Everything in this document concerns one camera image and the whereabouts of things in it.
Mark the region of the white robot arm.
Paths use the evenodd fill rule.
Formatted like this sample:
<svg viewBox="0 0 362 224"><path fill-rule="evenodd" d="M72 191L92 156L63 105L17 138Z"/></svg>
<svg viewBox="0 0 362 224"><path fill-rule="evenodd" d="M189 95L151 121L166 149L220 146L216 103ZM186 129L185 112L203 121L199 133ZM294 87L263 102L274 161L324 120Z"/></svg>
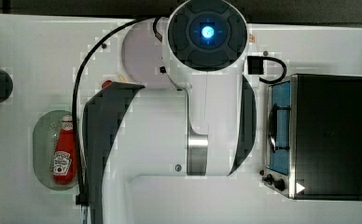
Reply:
<svg viewBox="0 0 362 224"><path fill-rule="evenodd" d="M133 224L139 176L227 176L251 152L256 98L244 67L247 23L225 0L187 0L165 24L170 89L114 82L85 105L88 224Z"/></svg>

